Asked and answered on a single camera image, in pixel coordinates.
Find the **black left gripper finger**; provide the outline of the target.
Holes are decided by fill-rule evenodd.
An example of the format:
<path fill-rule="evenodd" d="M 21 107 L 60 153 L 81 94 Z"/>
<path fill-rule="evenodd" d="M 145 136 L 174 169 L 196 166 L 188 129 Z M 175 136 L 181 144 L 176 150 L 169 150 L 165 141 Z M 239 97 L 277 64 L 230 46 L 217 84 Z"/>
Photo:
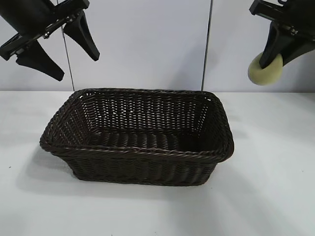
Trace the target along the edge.
<path fill-rule="evenodd" d="M 64 71 L 47 55 L 36 40 L 17 53 L 16 63 L 40 71 L 57 81 L 62 81 Z"/>
<path fill-rule="evenodd" d="M 86 20 L 84 11 L 76 14 L 76 18 L 68 22 L 64 29 L 64 33 L 73 39 L 93 60 L 98 60 L 100 52 L 97 49 Z"/>

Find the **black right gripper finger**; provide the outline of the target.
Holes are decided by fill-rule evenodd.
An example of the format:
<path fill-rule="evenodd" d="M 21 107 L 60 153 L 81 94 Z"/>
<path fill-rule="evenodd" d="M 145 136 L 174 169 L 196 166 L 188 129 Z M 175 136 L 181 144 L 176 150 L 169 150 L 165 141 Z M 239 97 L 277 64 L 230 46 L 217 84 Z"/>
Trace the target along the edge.
<path fill-rule="evenodd" d="M 283 34 L 282 37 L 284 40 L 282 48 L 283 66 L 315 49 L 314 36 Z"/>
<path fill-rule="evenodd" d="M 284 64 L 289 47 L 290 32 L 278 23 L 271 23 L 266 46 L 260 58 L 260 67 L 263 69 L 268 67 L 278 54 L 282 56 Z"/>

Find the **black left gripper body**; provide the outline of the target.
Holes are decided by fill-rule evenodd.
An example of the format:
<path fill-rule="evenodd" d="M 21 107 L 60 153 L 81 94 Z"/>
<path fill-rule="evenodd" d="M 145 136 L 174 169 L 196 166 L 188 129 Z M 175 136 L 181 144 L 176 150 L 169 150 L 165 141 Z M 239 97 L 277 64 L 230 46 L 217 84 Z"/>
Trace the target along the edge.
<path fill-rule="evenodd" d="M 0 16 L 17 34 L 0 47 L 0 56 L 9 60 L 25 45 L 40 37 L 48 38 L 88 7 L 88 0 L 65 0 L 57 5 L 49 0 L 2 0 Z"/>

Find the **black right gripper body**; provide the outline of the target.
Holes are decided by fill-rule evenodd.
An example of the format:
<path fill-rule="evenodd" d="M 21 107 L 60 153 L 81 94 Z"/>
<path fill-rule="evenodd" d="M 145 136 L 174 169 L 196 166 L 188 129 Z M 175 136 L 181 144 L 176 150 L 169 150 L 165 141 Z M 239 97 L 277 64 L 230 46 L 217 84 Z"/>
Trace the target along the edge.
<path fill-rule="evenodd" d="M 249 11 L 289 30 L 294 36 L 315 39 L 315 2 L 313 0 L 279 0 L 277 4 L 255 0 Z"/>

